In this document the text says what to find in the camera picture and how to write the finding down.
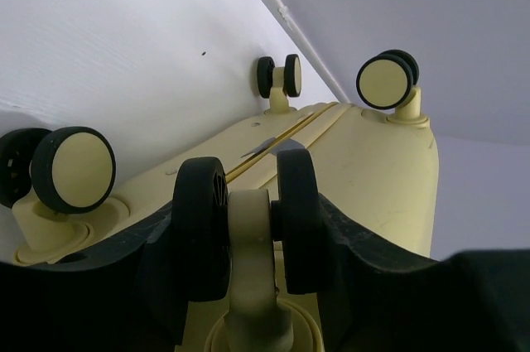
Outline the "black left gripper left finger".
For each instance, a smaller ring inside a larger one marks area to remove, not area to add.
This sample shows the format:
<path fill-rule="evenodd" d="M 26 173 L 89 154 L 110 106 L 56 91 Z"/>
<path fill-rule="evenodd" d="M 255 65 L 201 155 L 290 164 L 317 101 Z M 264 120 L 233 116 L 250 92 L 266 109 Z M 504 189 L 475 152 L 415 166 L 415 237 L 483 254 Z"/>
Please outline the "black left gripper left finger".
<path fill-rule="evenodd" d="M 55 264 L 1 265 L 3 351 L 173 351 L 187 301 L 171 205 Z"/>

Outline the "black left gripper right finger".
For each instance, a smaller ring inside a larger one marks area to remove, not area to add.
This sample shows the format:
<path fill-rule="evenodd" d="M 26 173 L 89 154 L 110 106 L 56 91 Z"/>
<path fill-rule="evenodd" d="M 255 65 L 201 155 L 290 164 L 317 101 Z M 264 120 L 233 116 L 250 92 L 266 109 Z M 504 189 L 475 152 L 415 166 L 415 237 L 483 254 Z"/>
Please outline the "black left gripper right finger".
<path fill-rule="evenodd" d="M 329 351 L 526 351 L 529 252 L 441 261 L 384 239 L 320 199 L 330 277 L 318 307 Z"/>

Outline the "yellow hard-shell suitcase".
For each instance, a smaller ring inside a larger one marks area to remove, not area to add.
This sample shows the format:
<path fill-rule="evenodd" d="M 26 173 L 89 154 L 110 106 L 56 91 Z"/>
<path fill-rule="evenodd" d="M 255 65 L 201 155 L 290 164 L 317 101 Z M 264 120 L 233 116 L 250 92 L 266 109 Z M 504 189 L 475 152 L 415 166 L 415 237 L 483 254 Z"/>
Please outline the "yellow hard-shell suitcase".
<path fill-rule="evenodd" d="M 356 77 L 361 105 L 292 108 L 301 62 L 257 63 L 270 103 L 207 142 L 114 184 L 98 131 L 19 128 L 1 138 L 1 203 L 23 232 L 9 264 L 55 264 L 171 205 L 171 265 L 187 301 L 173 351 L 329 351 L 317 290 L 330 269 L 320 199 L 426 256 L 439 158 L 420 68 L 391 49 Z"/>

